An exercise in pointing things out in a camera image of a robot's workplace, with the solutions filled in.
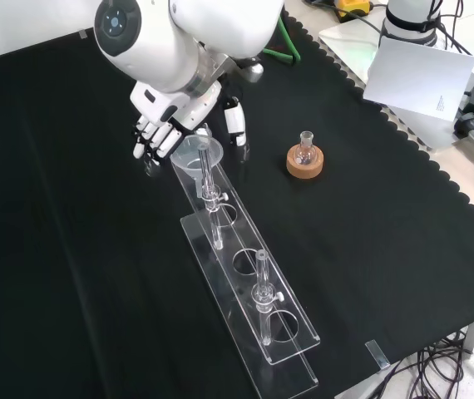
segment wire bundle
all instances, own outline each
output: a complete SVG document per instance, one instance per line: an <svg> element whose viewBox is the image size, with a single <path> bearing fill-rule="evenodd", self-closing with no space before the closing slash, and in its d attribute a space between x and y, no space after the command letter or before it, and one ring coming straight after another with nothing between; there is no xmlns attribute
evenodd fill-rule
<svg viewBox="0 0 474 399"><path fill-rule="evenodd" d="M441 17L453 17L453 29L452 37L455 38L455 27L457 26L457 19L462 17L464 13L464 0L457 0L457 7L455 8L454 14L444 14Z"/></svg>
<svg viewBox="0 0 474 399"><path fill-rule="evenodd" d="M409 399L450 399L453 391L455 391L455 398L457 398L459 382L464 378L462 354L464 352L470 353L464 349L464 336L464 332L456 332L453 339L443 338L441 341L423 348L421 351L417 352L417 361L415 363L398 370L399 366L405 359L401 360L395 368L388 373L383 382L376 387L368 399L381 399L385 394L387 384L394 376L414 367L417 369L417 377L412 384L411 391L409 392ZM444 374L437 365L436 360L442 358L449 359L454 363L454 371L451 377ZM427 377L427 368L430 367L430 365L441 378L450 382L446 395L443 398L438 395L434 386L430 383Z"/></svg>

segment clear plastic piece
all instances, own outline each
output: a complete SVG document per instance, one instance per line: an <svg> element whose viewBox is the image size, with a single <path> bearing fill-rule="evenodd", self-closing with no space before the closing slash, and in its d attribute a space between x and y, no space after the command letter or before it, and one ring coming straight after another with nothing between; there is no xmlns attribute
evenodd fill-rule
<svg viewBox="0 0 474 399"><path fill-rule="evenodd" d="M320 338L220 167L220 144L184 143L171 159L195 210L181 220L191 247L259 395L296 397L318 385L303 352Z"/></svg>
<svg viewBox="0 0 474 399"><path fill-rule="evenodd" d="M313 133L303 131L300 134L300 144L294 152L294 160L300 165L311 165L317 159L317 150L313 145Z"/></svg>
<svg viewBox="0 0 474 399"><path fill-rule="evenodd" d="M372 341L368 341L367 343L365 343L365 345L372 354L373 359L376 361L381 370L386 370L390 367L390 362L388 361L387 357L385 356L375 339L373 339Z"/></svg>

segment acrylic stand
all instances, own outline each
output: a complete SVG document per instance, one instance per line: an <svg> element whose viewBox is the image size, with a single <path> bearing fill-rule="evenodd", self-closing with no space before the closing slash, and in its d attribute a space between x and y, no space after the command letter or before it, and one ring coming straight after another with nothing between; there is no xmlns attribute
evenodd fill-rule
<svg viewBox="0 0 474 399"><path fill-rule="evenodd" d="M171 156L195 211L181 224L240 356L263 399L318 380L304 351L320 338L219 165L222 147L190 135Z"/></svg>

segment robotic hand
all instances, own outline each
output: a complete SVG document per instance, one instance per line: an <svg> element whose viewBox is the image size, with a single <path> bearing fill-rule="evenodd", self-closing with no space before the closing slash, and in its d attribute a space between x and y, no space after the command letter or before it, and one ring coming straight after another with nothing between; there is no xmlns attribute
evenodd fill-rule
<svg viewBox="0 0 474 399"><path fill-rule="evenodd" d="M255 56L272 37L284 0L103 0L96 41L108 60L137 80L131 102L141 113L134 156L168 158L213 110L226 104L228 132L246 143L244 113L221 95L219 78L237 70L257 81Z"/></svg>

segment green cable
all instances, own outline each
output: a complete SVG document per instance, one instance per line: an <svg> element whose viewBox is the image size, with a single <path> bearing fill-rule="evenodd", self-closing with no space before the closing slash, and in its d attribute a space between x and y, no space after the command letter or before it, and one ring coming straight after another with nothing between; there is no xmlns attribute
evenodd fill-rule
<svg viewBox="0 0 474 399"><path fill-rule="evenodd" d="M274 50L270 50L269 48L265 48L263 50L264 54L269 54L270 56L274 56L278 58L280 61L287 62L289 64L293 63L293 56L289 54L283 54L282 52L275 52Z"/></svg>
<svg viewBox="0 0 474 399"><path fill-rule="evenodd" d="M296 50L296 47L294 46L293 42L290 40L289 33L287 32L287 29L285 29L284 22L281 20L281 16L278 18L278 27L279 30L281 31L281 34L283 35L285 39L285 43L287 46L289 46L290 52L293 53L294 58L296 58L296 62L302 61L302 57L300 56L300 53L298 50Z"/></svg>
<svg viewBox="0 0 474 399"><path fill-rule="evenodd" d="M284 37L285 44L287 44L289 50L293 53L294 57L290 56L289 54L283 54L282 52L275 52L274 50L270 50L268 48L265 48L263 50L263 53L269 54L270 56L274 56L280 61L287 62L289 64L292 64L293 60L295 60L295 62L300 62L302 60L302 57L300 56L298 50L296 50L296 47L294 46L293 42L290 40L289 33L287 32L287 29L285 28L284 22L281 17L278 18L278 27L281 31L282 36Z"/></svg>

